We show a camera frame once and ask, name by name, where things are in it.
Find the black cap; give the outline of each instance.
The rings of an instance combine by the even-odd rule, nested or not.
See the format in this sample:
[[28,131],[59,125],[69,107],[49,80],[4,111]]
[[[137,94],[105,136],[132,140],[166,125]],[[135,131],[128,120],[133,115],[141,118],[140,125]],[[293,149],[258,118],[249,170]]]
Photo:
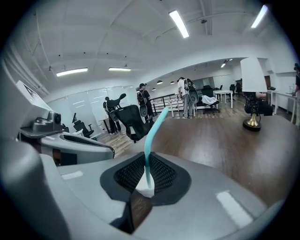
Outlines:
[[298,63],[295,63],[294,70],[296,70],[296,69],[300,70],[300,65]]

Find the office chair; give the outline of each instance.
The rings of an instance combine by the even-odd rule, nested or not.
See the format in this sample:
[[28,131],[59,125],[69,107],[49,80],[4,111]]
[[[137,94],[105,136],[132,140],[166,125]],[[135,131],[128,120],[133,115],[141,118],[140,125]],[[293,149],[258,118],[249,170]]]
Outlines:
[[92,130],[92,128],[91,128],[91,124],[89,124],[89,127],[90,127],[90,131],[85,127],[84,122],[81,122],[81,121],[80,121],[80,123],[74,125],[74,128],[76,129],[76,131],[80,131],[81,129],[83,129],[83,131],[82,131],[83,136],[85,136],[87,138],[90,138],[90,136],[94,132],[94,130]]
[[143,122],[137,105],[126,106],[113,111],[113,113],[126,127],[126,135],[134,143],[147,135],[153,125],[153,122]]
[[[210,98],[212,98],[214,96],[213,89],[209,85],[205,85],[203,87],[203,89],[201,89],[201,92],[202,92],[203,95],[206,95],[206,96],[208,96]],[[213,103],[211,105],[203,103],[204,106],[210,106],[210,108],[204,109],[203,114],[205,114],[208,111],[212,111],[213,115],[215,115],[215,111],[220,112],[219,109],[217,109],[217,108],[214,107],[214,105],[217,105],[218,103],[219,103],[219,101],[217,101],[217,102],[215,102],[215,103]]]
[[223,88],[223,85],[221,85],[220,88],[214,88],[214,90],[222,90],[222,88]]
[[240,83],[237,83],[236,84],[236,95],[242,95],[241,92],[242,92],[242,86]]
[[[233,98],[234,95],[235,95],[235,85],[231,84],[230,87],[229,87],[229,90],[232,91],[232,99],[233,99],[233,101],[235,101],[235,99]],[[227,98],[226,101],[227,100],[231,101],[230,93],[226,93],[226,95],[229,96],[229,98]]]
[[70,132],[70,131],[69,131],[69,128],[66,127],[65,124],[62,124],[61,126],[62,126],[62,130],[63,130],[64,132],[66,132],[66,133],[69,133],[69,132]]

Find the man in white shirt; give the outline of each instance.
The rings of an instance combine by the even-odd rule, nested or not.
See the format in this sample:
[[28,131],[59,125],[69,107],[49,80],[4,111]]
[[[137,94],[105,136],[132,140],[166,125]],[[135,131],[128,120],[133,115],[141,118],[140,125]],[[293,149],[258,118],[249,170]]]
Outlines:
[[180,98],[183,100],[183,118],[188,118],[188,114],[192,116],[193,102],[189,98],[188,91],[184,89],[184,78],[181,77],[177,82]]

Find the ceiling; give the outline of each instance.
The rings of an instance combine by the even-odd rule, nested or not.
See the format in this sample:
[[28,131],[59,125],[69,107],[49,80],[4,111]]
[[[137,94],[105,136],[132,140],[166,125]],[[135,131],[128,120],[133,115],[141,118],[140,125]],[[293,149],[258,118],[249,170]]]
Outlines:
[[[176,52],[193,52],[224,36],[257,37],[269,24],[247,33],[260,6],[248,0],[52,0],[24,16],[11,43],[49,92],[73,84],[109,79],[142,79]],[[168,13],[178,10],[190,37],[183,39]],[[130,72],[109,72],[124,67]],[[63,70],[84,74],[57,78]]]

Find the railing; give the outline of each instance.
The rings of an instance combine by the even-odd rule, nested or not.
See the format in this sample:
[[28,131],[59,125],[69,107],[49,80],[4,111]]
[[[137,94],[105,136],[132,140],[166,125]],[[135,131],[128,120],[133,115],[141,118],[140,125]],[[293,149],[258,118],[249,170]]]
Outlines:
[[[179,96],[175,95],[175,94],[170,94],[170,95],[152,98],[150,100],[150,102],[151,102],[151,106],[152,106],[154,115],[157,115],[157,113],[162,112],[162,110],[165,107],[169,107],[169,110],[171,110],[169,101],[174,100],[174,99],[179,99]],[[177,108],[179,108],[179,110],[183,110],[182,100],[179,99],[178,104],[176,102],[172,102],[172,107],[174,110],[178,110]]]

